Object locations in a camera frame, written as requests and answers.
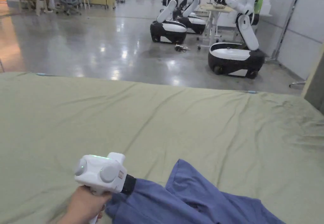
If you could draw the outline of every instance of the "human hand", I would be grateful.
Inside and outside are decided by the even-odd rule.
[[[80,186],[72,194],[71,201],[67,207],[67,213],[62,218],[59,224],[84,224],[99,213],[98,219],[103,215],[105,203],[111,199],[111,193],[106,192],[101,196],[93,195],[90,188],[87,186]]]

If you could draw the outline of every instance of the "blue cloth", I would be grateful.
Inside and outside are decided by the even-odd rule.
[[[130,196],[113,195],[106,213],[114,224],[284,223],[258,199],[220,192],[181,159],[173,167],[165,188],[137,179]]]

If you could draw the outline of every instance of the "shiny concrete floor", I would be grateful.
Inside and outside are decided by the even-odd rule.
[[[150,24],[161,0],[126,0],[116,10],[92,7],[82,16],[24,12],[0,19],[0,58],[5,71],[85,76],[197,88],[300,94],[288,85],[298,78],[265,64],[255,80],[214,75],[207,49],[188,35],[184,52],[153,43]]]

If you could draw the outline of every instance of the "wrinkled sheet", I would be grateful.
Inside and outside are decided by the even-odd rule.
[[[181,158],[286,223],[324,220],[324,116],[300,97],[2,73],[0,140],[0,224],[55,222],[78,159],[109,152],[137,178],[164,186]]]

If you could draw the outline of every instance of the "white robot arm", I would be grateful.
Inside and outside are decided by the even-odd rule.
[[[247,47],[252,51],[257,50],[259,43],[252,29],[255,0],[225,0],[225,2],[238,13],[236,24]]]
[[[183,17],[188,18],[188,16],[198,7],[200,0],[193,0],[191,5],[184,11]]]

